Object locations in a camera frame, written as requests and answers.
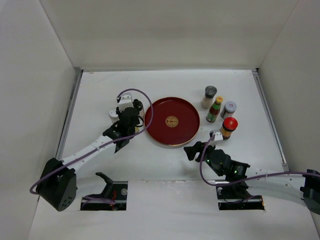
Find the white jar black pump lid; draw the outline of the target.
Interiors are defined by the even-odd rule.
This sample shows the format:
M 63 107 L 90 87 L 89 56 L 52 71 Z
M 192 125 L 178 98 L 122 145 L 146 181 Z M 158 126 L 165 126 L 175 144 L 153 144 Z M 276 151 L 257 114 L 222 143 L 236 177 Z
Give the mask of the white jar black pump lid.
M 133 104 L 133 107 L 134 107 L 134 108 L 136 108 L 136 109 L 139 110 L 139 115 L 140 115 L 142 118 L 144 118 L 144 116 L 145 116 L 145 110 L 144 110 L 144 105 L 143 105 L 143 103 L 142 103 L 140 100 L 138 100 L 138 99 L 134 99 L 132 104 Z

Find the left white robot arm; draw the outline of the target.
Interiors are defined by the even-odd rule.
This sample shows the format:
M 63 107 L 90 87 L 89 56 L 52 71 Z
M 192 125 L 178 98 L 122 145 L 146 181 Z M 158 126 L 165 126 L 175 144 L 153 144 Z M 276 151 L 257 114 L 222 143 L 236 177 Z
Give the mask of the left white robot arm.
M 113 123 L 102 135 L 79 152 L 58 160 L 47 161 L 39 181 L 35 184 L 35 193 L 47 201 L 58 212 L 64 211 L 74 201 L 77 194 L 77 174 L 85 166 L 92 167 L 99 162 L 99 154 L 111 158 L 137 135 L 140 125 L 140 111 L 127 107 L 118 111 L 119 120 Z

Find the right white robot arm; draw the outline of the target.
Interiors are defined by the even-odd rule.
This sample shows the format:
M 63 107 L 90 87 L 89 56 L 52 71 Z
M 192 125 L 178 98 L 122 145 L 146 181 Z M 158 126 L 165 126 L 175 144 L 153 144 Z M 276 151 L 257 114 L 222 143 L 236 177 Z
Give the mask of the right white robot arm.
M 263 197 L 269 196 L 320 213 L 320 173 L 316 170 L 272 173 L 233 160 L 223 150 L 201 141 L 183 150 L 189 161 L 207 164 L 217 176 L 225 178 L 205 181 L 215 187 L 220 210 L 263 210 Z

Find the white jar silver lid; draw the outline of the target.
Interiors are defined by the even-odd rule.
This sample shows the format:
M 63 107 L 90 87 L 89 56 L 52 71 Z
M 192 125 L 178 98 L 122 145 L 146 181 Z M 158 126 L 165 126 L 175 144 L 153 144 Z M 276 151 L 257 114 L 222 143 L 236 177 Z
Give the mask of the white jar silver lid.
M 119 120 L 119 115 L 117 114 L 116 110 L 116 108 L 113 108 L 108 112 L 108 116 L 113 124 Z

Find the round red lacquer tray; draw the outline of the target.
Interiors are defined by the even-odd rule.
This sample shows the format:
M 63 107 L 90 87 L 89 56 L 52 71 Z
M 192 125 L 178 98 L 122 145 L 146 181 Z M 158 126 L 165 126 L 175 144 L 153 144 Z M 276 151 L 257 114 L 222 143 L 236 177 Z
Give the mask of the round red lacquer tray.
M 181 146 L 190 142 L 200 128 L 200 116 L 196 108 L 179 97 L 156 100 L 144 114 L 149 125 L 148 135 L 166 146 Z

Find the jar with red lid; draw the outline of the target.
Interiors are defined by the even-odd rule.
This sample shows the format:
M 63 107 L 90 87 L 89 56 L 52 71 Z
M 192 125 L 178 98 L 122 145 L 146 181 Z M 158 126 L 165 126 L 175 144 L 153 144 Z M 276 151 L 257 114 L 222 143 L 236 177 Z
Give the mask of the jar with red lid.
M 227 117 L 224 119 L 219 132 L 222 135 L 223 140 L 228 140 L 232 133 L 237 129 L 238 121 L 234 117 Z

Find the sauce bottle yellow cap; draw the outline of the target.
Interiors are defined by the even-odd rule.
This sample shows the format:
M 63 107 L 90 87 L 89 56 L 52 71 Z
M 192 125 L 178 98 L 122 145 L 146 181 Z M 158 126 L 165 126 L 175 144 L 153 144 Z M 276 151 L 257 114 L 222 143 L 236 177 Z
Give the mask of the sauce bottle yellow cap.
M 210 123 L 214 123 L 217 120 L 217 117 L 220 113 L 221 110 L 221 105 L 223 102 L 223 97 L 222 96 L 217 96 L 215 98 L 214 103 L 212 104 L 212 106 L 210 107 L 207 116 L 206 116 L 206 120 Z

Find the jar silver lid red label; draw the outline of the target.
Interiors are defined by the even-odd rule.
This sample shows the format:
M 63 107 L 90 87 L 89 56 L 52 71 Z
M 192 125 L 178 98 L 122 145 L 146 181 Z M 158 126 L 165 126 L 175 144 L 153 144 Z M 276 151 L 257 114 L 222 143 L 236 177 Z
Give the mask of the jar silver lid red label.
M 223 107 L 223 110 L 220 113 L 220 116 L 223 119 L 232 117 L 236 110 L 237 110 L 237 104 L 234 101 L 227 101 Z

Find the grinder jar grey lid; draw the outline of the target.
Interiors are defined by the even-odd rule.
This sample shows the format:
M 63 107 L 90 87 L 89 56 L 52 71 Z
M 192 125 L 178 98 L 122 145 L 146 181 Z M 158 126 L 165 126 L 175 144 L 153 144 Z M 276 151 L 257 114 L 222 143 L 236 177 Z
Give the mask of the grinder jar grey lid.
M 208 85 L 205 87 L 204 96 L 200 102 L 201 106 L 204 109 L 209 109 L 211 107 L 217 91 L 218 91 L 217 88 L 212 85 Z

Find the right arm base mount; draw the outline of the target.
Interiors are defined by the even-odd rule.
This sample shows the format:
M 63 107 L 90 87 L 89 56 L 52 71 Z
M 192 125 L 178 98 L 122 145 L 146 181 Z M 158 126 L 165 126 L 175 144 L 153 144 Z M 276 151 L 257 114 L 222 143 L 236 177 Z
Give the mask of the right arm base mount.
M 216 187 L 218 208 L 221 211 L 264 210 L 261 195 L 251 195 L 245 183 Z

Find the left aluminium table rail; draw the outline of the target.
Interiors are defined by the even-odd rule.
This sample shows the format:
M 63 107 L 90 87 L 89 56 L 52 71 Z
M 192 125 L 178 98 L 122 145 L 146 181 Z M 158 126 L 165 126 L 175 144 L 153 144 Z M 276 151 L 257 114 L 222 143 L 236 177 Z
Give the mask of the left aluminium table rail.
M 75 67 L 74 71 L 75 71 L 75 78 L 73 81 L 73 85 L 72 85 L 72 89 L 71 89 L 71 93 L 70 93 L 70 97 L 69 97 L 69 101 L 68 101 L 68 105 L 67 105 L 67 109 L 66 109 L 66 114 L 64 117 L 64 121 L 63 121 L 63 125 L 62 125 L 61 134 L 59 137 L 56 153 L 54 155 L 54 157 L 57 160 L 59 160 L 61 158 L 63 151 L 64 151 L 64 147 L 65 147 L 65 143 L 66 143 L 69 127 L 70 127 L 70 122 L 72 119 L 72 115 L 73 115 L 73 111 L 74 111 L 74 107 L 75 107 L 75 102 L 77 100 L 77 95 L 79 92 L 80 83 L 81 83 L 81 79 L 82 79 L 82 75 L 83 75 L 84 70 L 80 67 Z

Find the aluminium table rail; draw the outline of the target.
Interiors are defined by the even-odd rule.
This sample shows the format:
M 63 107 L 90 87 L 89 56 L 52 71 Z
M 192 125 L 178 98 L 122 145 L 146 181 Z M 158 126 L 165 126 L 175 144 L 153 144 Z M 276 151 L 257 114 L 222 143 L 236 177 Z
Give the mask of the aluminium table rail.
M 62 125 L 61 134 L 59 137 L 56 153 L 54 155 L 54 157 L 57 160 L 59 160 L 61 158 L 63 151 L 64 151 L 64 147 L 65 147 L 65 143 L 66 143 L 69 127 L 70 127 L 70 122 L 72 119 L 72 115 L 73 115 L 73 111 L 74 111 L 74 107 L 75 107 L 75 102 L 77 100 L 77 95 L 79 92 L 80 83 L 81 83 L 81 79 L 82 79 L 82 75 L 83 75 L 84 70 L 80 67 L 75 67 L 74 71 L 75 71 L 75 78 L 73 81 L 73 85 L 72 85 L 72 89 L 71 89 L 71 93 L 70 93 L 70 97 L 69 97 L 69 101 L 68 101 L 68 105 L 67 105 L 67 109 L 66 109 L 66 114 L 64 117 L 64 121 L 63 121 L 63 125 Z
M 277 129 L 276 129 L 276 126 L 275 126 L 275 123 L 274 123 L 274 120 L 273 120 L 273 117 L 272 117 L 272 114 L 271 114 L 271 111 L 270 111 L 270 108 L 269 108 L 269 105 L 268 105 L 268 102 L 267 102 L 267 99 L 266 99 L 266 95 L 265 95 L 265 92 L 264 92 L 264 89 L 263 89 L 263 86 L 262 86 L 262 83 L 261 83 L 261 80 L 260 80 L 260 76 L 259 76 L 258 70 L 259 69 L 256 68 L 256 69 L 252 70 L 251 72 L 252 72 L 252 75 L 253 75 L 257 90 L 259 92 L 259 96 L 260 96 L 260 99 L 262 101 L 262 105 L 263 105 L 264 112 L 266 114 L 270 129 L 272 131 L 272 136 L 273 136 L 273 138 L 274 138 L 274 140 L 276 142 L 276 145 L 277 145 L 277 148 L 278 148 L 278 152 L 280 153 L 280 156 L 281 156 L 282 168 L 283 168 L 283 170 L 285 172 L 288 172 L 290 170 L 290 168 L 288 166 L 288 163 L 287 163 L 287 160 L 286 160 L 283 148 L 282 148 L 282 144 L 280 142 L 280 138 L 279 138 L 279 135 L 278 135 L 278 132 L 277 132 Z

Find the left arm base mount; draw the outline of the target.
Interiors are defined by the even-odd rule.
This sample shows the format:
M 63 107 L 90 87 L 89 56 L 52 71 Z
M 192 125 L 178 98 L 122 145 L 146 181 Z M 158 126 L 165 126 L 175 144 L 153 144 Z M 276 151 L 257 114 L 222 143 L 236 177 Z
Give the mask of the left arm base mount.
M 102 172 L 97 176 L 105 182 L 105 187 L 99 194 L 90 194 L 81 198 L 81 211 L 125 211 L 127 209 L 127 181 L 113 181 Z

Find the right aluminium table rail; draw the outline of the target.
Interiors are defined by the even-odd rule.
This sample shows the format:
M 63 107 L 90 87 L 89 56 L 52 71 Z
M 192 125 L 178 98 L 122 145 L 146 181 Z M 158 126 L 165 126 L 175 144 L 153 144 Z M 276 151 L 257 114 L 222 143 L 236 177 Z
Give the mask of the right aluminium table rail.
M 285 172 L 288 172 L 290 170 L 290 168 L 288 166 L 288 163 L 287 163 L 287 160 L 286 160 L 283 148 L 282 148 L 282 144 L 280 142 L 280 138 L 279 138 L 279 135 L 278 135 L 278 132 L 277 132 L 277 129 L 276 129 L 276 126 L 275 126 L 275 123 L 274 123 L 274 120 L 273 120 L 273 117 L 272 117 L 272 114 L 271 114 L 271 111 L 270 111 L 270 108 L 269 108 L 269 105 L 268 105 L 268 102 L 267 102 L 267 99 L 266 99 L 266 95 L 265 95 L 265 92 L 264 92 L 264 89 L 263 89 L 263 86 L 262 86 L 262 83 L 261 83 L 261 80 L 260 80 L 260 76 L 259 76 L 258 70 L 259 69 L 256 68 L 256 69 L 252 70 L 251 72 L 252 72 L 252 75 L 253 75 L 257 90 L 259 92 L 259 96 L 260 96 L 260 99 L 262 101 L 262 105 L 263 105 L 264 112 L 266 114 L 270 129 L 272 131 L 272 136 L 273 136 L 273 138 L 274 138 L 274 140 L 276 142 L 276 145 L 277 145 L 277 148 L 278 148 L 278 152 L 280 153 L 280 156 L 281 156 L 282 168 L 283 168 L 283 170 Z

